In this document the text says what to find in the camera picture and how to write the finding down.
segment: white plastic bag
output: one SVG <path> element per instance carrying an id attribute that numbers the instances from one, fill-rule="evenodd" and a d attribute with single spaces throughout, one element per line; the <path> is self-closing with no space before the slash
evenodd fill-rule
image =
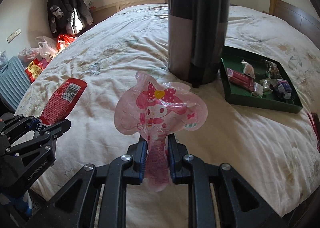
<path id="1" fill-rule="evenodd" d="M 57 53 L 57 51 L 54 50 L 51 46 L 49 46 L 46 41 L 39 42 L 39 51 L 40 51 L 40 56 L 45 58 L 45 60 L 48 63 L 55 57 Z"/>
<path id="2" fill-rule="evenodd" d="M 39 48 L 24 48 L 19 52 L 18 58 L 21 60 L 24 67 L 27 67 L 35 58 L 40 58 Z"/>
<path id="3" fill-rule="evenodd" d="M 8 63 L 8 58 L 7 58 L 7 53 L 6 51 L 1 51 L 0 52 L 0 69 Z"/>
<path id="4" fill-rule="evenodd" d="M 55 52 L 58 51 L 58 48 L 57 48 L 57 42 L 54 40 L 54 39 L 51 39 L 47 36 L 38 36 L 36 38 L 36 42 L 47 42 L 48 46 L 50 48 L 52 48 L 53 50 L 55 50 Z"/>

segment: pink package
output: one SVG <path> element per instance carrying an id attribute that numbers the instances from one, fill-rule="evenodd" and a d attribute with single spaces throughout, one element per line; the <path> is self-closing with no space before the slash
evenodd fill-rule
<path id="1" fill-rule="evenodd" d="M 206 104 L 183 83 L 157 81 L 145 72 L 136 73 L 137 84 L 120 98 L 115 126 L 125 135 L 139 132 L 148 142 L 145 178 L 154 191 L 169 183 L 166 137 L 182 129 L 194 131 L 207 119 Z"/>

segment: green box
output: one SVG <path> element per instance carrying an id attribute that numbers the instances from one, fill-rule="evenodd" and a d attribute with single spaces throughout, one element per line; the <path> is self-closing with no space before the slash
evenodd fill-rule
<path id="1" fill-rule="evenodd" d="M 260 80 L 267 78 L 267 76 L 265 75 L 267 71 L 267 67 L 262 62 L 262 59 L 266 59 L 273 63 L 276 63 L 282 78 L 284 80 L 287 80 L 292 88 L 292 94 L 293 94 L 294 100 L 286 100 L 286 101 L 281 100 L 280 98 L 277 97 L 275 92 L 272 92 L 267 95 L 264 94 L 262 98 L 256 97 L 256 96 L 253 96 L 249 91 L 245 90 L 244 88 L 241 88 L 233 83 L 230 83 L 227 77 L 227 72 L 226 72 L 227 68 L 229 67 L 235 71 L 242 73 L 243 65 L 241 64 L 241 61 L 243 59 L 253 66 L 254 72 L 256 73 L 255 74 L 256 79 L 254 79 L 254 81 L 258 83 Z M 277 111 L 283 111 L 283 112 L 289 112 L 289 113 L 295 113 L 295 114 L 300 112 L 300 110 L 303 108 L 301 101 L 299 99 L 299 96 L 297 94 L 297 91 L 295 90 L 286 71 L 283 69 L 283 67 L 278 61 L 275 61 L 273 59 L 270 59 L 249 51 L 225 46 L 222 51 L 220 74 L 221 74 L 223 89 L 225 93 L 225 98 L 226 98 L 226 101 L 230 104 L 258 107 L 263 109 L 277 110 Z"/>

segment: black jacket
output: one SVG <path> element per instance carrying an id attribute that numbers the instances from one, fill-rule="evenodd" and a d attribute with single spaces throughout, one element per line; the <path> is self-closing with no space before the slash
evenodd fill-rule
<path id="1" fill-rule="evenodd" d="M 48 17 L 53 37 L 64 33 L 75 36 L 87 24 L 93 23 L 83 0 L 48 0 Z"/>

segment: wooden headboard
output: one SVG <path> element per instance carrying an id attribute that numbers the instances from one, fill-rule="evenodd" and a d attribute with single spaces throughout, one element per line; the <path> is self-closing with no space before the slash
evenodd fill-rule
<path id="1" fill-rule="evenodd" d="M 320 50 L 320 21 L 281 0 L 270 0 L 269 14 L 281 18 L 307 36 Z"/>

